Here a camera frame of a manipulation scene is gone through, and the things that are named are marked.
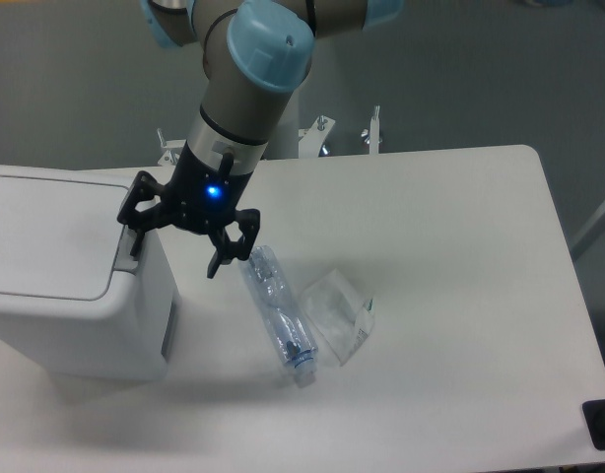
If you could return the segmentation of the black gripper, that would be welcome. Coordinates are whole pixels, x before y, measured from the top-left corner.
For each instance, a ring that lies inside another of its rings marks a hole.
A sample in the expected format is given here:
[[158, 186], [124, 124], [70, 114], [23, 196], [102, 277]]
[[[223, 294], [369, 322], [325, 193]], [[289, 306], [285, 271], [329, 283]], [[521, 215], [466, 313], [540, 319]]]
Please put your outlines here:
[[[182, 230], [208, 235], [215, 247], [208, 279], [234, 259], [246, 261], [260, 230], [261, 214], [258, 209], [237, 210], [236, 205], [251, 177], [252, 173], [219, 173], [218, 168], [201, 162], [187, 144], [166, 186], [147, 171], [138, 171], [117, 215], [117, 221], [135, 234], [130, 255], [139, 255], [147, 232], [170, 222]], [[228, 234], [232, 223], [240, 231], [238, 240]]]

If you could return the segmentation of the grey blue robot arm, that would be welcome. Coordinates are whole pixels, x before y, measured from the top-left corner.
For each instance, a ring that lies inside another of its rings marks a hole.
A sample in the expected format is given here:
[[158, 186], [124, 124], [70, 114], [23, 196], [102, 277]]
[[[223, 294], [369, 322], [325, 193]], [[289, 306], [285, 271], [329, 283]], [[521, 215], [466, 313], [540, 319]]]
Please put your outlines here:
[[399, 1], [145, 1], [164, 47], [197, 43], [208, 80], [197, 117], [167, 183], [136, 174], [117, 215], [134, 236], [167, 226], [207, 236], [208, 271], [246, 260], [260, 214], [238, 202], [294, 91], [305, 80], [317, 39], [395, 19]]

